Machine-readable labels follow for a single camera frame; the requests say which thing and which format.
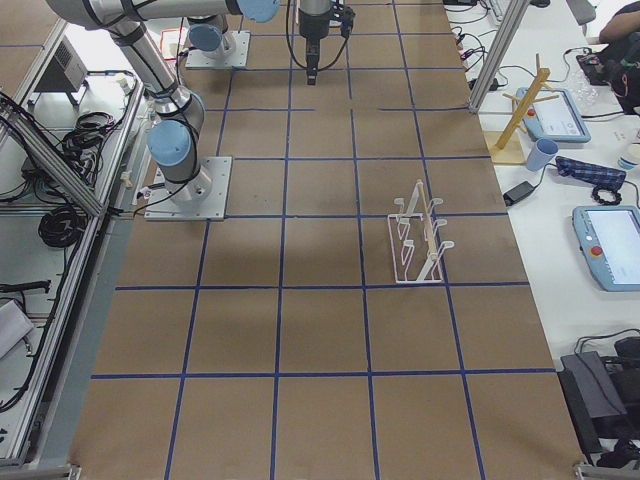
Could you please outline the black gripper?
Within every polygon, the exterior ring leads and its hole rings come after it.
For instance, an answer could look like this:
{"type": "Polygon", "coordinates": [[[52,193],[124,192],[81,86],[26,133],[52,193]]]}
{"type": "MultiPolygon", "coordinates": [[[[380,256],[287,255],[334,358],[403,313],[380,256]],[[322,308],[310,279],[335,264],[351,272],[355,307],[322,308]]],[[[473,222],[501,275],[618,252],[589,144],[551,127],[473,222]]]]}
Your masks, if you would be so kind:
{"type": "Polygon", "coordinates": [[[315,86],[317,82],[320,43],[329,34],[332,10],[330,0],[299,2],[299,33],[306,40],[306,78],[309,86],[315,86]]]}

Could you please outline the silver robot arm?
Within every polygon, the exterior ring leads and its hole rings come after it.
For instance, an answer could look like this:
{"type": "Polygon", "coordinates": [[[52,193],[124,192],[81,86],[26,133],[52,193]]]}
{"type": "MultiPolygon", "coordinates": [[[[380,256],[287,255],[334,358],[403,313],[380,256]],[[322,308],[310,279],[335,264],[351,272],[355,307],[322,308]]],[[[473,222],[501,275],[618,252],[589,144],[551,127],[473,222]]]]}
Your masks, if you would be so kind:
{"type": "Polygon", "coordinates": [[[188,39],[192,47],[209,58],[224,58],[236,50],[225,15],[188,17],[188,39]]]}
{"type": "Polygon", "coordinates": [[[212,175],[198,154],[204,104],[163,59],[147,33],[152,19],[185,17],[213,27],[225,15],[265,23],[276,15],[278,1],[50,1],[61,19],[87,30],[104,30],[120,48],[154,100],[159,123],[147,136],[147,147],[164,176],[169,200],[191,205],[209,196],[212,175]]]}

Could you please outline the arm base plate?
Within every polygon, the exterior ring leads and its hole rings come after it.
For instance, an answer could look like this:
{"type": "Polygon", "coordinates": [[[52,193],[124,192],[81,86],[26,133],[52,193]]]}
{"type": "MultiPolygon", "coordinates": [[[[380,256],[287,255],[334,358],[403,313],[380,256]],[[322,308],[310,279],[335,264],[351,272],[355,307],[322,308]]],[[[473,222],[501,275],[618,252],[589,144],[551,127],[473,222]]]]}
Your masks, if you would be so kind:
{"type": "Polygon", "coordinates": [[[186,68],[191,70],[244,69],[248,60],[249,31],[222,33],[211,25],[196,25],[189,31],[191,50],[186,68]]]}
{"type": "Polygon", "coordinates": [[[169,183],[153,190],[144,210],[149,221],[223,221],[233,158],[202,157],[198,176],[183,189],[169,183]]]}

